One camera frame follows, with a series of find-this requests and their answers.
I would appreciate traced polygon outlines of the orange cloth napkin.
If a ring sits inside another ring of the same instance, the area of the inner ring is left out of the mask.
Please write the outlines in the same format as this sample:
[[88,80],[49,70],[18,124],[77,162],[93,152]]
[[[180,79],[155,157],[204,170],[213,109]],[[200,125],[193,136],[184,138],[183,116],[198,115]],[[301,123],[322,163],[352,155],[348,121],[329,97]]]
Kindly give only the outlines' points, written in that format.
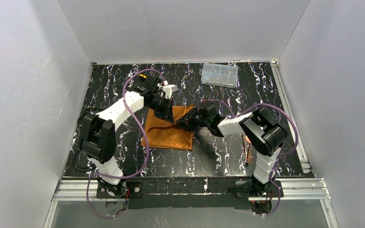
[[192,149],[193,132],[177,128],[176,125],[155,117],[152,109],[148,111],[144,130],[151,148]]

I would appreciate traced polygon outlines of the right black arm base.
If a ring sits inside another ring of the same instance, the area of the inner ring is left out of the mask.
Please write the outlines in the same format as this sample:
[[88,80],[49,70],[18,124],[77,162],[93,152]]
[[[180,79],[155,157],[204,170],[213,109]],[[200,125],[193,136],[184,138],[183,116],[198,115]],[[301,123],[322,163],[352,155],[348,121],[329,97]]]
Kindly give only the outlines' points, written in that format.
[[272,197],[284,196],[283,187],[280,181],[273,180],[262,184],[256,179],[239,180],[230,187],[231,192],[238,198],[261,197],[272,193]]

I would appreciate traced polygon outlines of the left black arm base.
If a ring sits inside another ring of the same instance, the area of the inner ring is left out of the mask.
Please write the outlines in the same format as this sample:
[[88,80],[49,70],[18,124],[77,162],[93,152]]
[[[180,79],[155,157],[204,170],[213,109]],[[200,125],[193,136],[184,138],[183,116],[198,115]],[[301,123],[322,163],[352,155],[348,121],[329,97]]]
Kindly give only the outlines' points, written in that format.
[[143,196],[143,184],[135,180],[121,180],[117,185],[112,185],[101,178],[97,178],[96,197],[98,199],[140,199]]

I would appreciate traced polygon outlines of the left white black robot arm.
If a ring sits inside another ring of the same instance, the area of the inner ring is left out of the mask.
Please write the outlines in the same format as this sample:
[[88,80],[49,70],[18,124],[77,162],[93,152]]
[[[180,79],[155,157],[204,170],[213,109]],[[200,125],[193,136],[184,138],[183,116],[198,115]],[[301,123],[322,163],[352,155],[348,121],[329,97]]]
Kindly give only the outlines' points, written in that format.
[[156,117],[173,123],[172,94],[175,91],[176,85],[155,76],[139,74],[113,105],[83,117],[78,148],[93,162],[104,182],[118,185],[124,179],[114,157],[118,127],[144,107],[152,109]]

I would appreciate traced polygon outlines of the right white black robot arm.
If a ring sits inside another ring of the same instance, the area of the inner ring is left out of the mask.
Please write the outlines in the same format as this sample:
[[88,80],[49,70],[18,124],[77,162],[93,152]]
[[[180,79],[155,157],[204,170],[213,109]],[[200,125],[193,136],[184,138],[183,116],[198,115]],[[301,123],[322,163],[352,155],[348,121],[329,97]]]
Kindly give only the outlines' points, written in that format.
[[253,190],[265,190],[272,183],[274,166],[278,161],[283,142],[288,137],[287,129],[273,117],[266,108],[270,107],[285,114],[283,110],[270,104],[256,104],[246,113],[235,117],[221,115],[212,101],[200,103],[183,117],[175,120],[175,125],[194,132],[206,127],[214,136],[225,137],[244,134],[257,152],[256,167],[251,177]]

